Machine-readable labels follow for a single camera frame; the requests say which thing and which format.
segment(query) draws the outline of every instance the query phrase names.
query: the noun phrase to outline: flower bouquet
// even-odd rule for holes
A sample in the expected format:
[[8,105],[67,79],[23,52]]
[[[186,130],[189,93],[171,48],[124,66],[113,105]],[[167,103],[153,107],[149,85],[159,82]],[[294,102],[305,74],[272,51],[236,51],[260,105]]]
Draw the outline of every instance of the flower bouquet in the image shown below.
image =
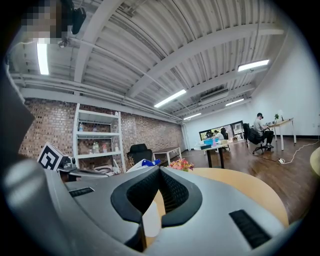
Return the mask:
[[188,161],[186,161],[184,158],[179,158],[177,161],[171,162],[168,167],[184,172],[189,172],[189,170],[192,171],[195,166],[192,163],[188,163]]

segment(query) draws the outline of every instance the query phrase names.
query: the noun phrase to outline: ceiling vent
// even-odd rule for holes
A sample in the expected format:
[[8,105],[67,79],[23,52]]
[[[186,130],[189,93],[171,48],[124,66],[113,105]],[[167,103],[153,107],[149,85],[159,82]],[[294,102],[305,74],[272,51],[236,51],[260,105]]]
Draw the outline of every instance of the ceiling vent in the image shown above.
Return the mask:
[[210,93],[208,95],[201,97],[198,105],[206,105],[206,104],[221,100],[221,99],[227,97],[228,94],[229,94],[228,89],[217,90],[213,93]]

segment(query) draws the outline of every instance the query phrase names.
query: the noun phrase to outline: brick wall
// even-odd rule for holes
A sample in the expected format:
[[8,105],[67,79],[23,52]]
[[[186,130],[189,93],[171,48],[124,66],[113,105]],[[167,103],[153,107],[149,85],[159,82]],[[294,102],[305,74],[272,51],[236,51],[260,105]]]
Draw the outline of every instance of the brick wall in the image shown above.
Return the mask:
[[[51,142],[57,148],[68,155],[73,155],[73,126],[77,104],[55,100],[30,98],[25,105],[34,115],[35,120],[28,130],[21,144],[19,152],[30,158],[38,158],[38,155],[46,142]],[[83,110],[95,111],[106,114],[114,114],[114,110],[81,105]],[[98,132],[110,132],[109,125],[96,125]],[[83,131],[92,131],[93,124],[84,123]],[[161,121],[135,114],[121,113],[122,144],[126,168],[129,168],[127,152],[134,144],[145,143],[152,151],[179,146],[181,151],[185,149],[181,126],[178,124]],[[118,126],[112,126],[112,132],[118,132]],[[78,153],[88,154],[95,140],[78,140]],[[107,150],[111,151],[111,143],[108,140],[97,140],[102,152],[102,143],[107,144]],[[165,156],[157,155],[157,158],[165,160]],[[111,164],[111,157],[87,158],[80,161],[81,167],[91,169],[93,166],[107,163]]]

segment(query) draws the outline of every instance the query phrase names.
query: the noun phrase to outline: brown wood floor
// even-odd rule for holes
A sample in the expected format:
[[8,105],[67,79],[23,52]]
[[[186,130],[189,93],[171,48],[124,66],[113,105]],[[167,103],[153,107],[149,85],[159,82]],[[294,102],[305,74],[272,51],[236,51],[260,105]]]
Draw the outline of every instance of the brown wood floor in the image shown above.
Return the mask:
[[[281,198],[289,223],[292,223],[306,213],[319,184],[320,179],[310,166],[310,155],[320,147],[320,142],[298,151],[292,163],[280,164],[278,159],[290,162],[296,150],[315,142],[316,139],[297,138],[294,145],[293,138],[283,138],[282,151],[280,139],[277,142],[273,139],[274,148],[271,151],[265,151],[263,155],[261,151],[256,152],[254,156],[252,151],[256,145],[250,144],[248,150],[245,141],[239,141],[230,145],[230,152],[223,151],[224,168],[250,174],[268,184]],[[209,167],[207,155],[200,150],[185,151],[182,157],[193,163],[196,168]],[[219,165],[219,155],[213,155],[212,166]]]

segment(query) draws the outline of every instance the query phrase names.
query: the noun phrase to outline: ceiling light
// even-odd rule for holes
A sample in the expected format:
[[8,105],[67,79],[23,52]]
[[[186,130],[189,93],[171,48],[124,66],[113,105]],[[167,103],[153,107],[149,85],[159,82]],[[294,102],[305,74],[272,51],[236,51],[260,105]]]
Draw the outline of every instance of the ceiling light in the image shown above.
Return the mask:
[[229,105],[235,104],[235,103],[237,103],[237,102],[242,102],[243,100],[244,100],[244,98],[239,99],[239,100],[236,100],[236,101],[234,101],[234,102],[230,102],[230,103],[228,103],[228,104],[225,104],[225,106],[229,106]]
[[198,113],[198,114],[194,114],[194,115],[192,115],[192,116],[189,116],[189,117],[186,117],[186,118],[184,118],[183,120],[189,120],[190,118],[193,118],[193,117],[196,117],[196,116],[199,116],[199,115],[201,115],[201,113]]
[[179,97],[180,95],[182,94],[185,94],[186,93],[186,90],[181,90],[179,92],[177,92],[176,94],[170,96],[169,98],[166,98],[165,100],[161,101],[160,103],[154,105],[155,108],[159,108],[161,107],[162,105],[168,103],[169,101],[172,101],[173,99]]
[[252,63],[249,63],[249,64],[240,65],[238,67],[238,71],[249,70],[249,69],[252,69],[252,68],[255,68],[255,67],[264,66],[264,65],[267,65],[268,62],[269,62],[269,60],[266,59],[266,60],[252,62]]
[[49,75],[47,45],[45,43],[37,43],[38,63],[41,75]]

